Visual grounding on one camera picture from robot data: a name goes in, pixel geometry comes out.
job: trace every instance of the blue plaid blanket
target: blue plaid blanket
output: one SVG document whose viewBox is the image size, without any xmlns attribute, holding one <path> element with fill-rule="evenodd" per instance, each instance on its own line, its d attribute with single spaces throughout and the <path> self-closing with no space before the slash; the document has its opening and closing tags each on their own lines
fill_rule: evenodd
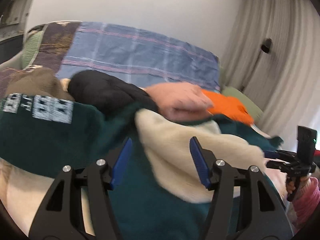
<svg viewBox="0 0 320 240">
<path fill-rule="evenodd" d="M 82 22 L 61 61 L 58 78 L 95 69 L 139 87 L 190 82 L 220 90 L 218 58 L 209 51 L 150 31 Z"/>
</svg>

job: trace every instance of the pink garment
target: pink garment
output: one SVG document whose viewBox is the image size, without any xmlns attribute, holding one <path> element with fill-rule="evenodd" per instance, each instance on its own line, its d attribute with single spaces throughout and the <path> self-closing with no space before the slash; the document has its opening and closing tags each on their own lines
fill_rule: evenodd
<svg viewBox="0 0 320 240">
<path fill-rule="evenodd" d="M 301 189 L 301 197 L 294 199 L 292 204 L 297 214 L 297 220 L 293 223 L 297 230 L 300 230 L 309 217 L 313 214 L 320 202 L 319 181 L 316 178 L 310 178 L 310 181 Z"/>
<path fill-rule="evenodd" d="M 170 121 L 196 121 L 211 115 L 207 108 L 212 107 L 212 101 L 199 86 L 168 82 L 147 87 L 145 91 L 158 105 L 160 114 Z"/>
</svg>

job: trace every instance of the metal screw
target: metal screw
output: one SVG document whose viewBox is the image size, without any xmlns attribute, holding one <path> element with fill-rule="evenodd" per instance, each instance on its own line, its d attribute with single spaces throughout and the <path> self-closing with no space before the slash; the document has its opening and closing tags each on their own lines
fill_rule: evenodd
<svg viewBox="0 0 320 240">
<path fill-rule="evenodd" d="M 251 167 L 250 167 L 250 170 L 251 170 L 252 172 L 258 172 L 258 171 L 259 171 L 259 168 L 258 168 L 257 166 L 251 166 Z"/>
<path fill-rule="evenodd" d="M 217 160 L 217 161 L 216 161 L 216 164 L 217 164 L 218 166 L 224 166 L 226 163 L 224 162 L 224 160 Z"/>
<path fill-rule="evenodd" d="M 64 166 L 64 167 L 62 168 L 62 170 L 63 170 L 64 172 L 69 172 L 69 171 L 71 171 L 71 166 L 70 166 L 70 165 L 66 165 L 66 166 Z"/>
<path fill-rule="evenodd" d="M 97 160 L 96 164 L 97 164 L 98 166 L 103 166 L 103 165 L 106 164 L 106 161 L 105 161 L 104 159 L 100 159 L 100 160 Z"/>
</svg>

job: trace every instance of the orange garment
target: orange garment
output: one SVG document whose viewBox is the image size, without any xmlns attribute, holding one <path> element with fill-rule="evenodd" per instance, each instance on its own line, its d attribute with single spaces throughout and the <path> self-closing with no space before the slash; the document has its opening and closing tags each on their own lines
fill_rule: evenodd
<svg viewBox="0 0 320 240">
<path fill-rule="evenodd" d="M 204 93 L 213 103 L 213 107 L 207 110 L 211 114 L 224 114 L 232 120 L 243 122 L 247 125 L 253 124 L 253 118 L 248 114 L 247 109 L 234 97 L 226 97 L 222 94 L 202 89 Z"/>
</svg>

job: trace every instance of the sweater sleeve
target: sweater sleeve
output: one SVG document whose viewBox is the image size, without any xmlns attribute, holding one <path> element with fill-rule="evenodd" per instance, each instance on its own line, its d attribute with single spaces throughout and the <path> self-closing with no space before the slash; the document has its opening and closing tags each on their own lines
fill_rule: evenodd
<svg viewBox="0 0 320 240">
<path fill-rule="evenodd" d="M 293 208 L 297 214 L 297 220 L 293 224 L 300 230 L 313 214 L 320 202 L 319 182 L 316 178 L 310 178 L 307 185 L 301 189 L 302 195 L 293 200 Z"/>
</svg>

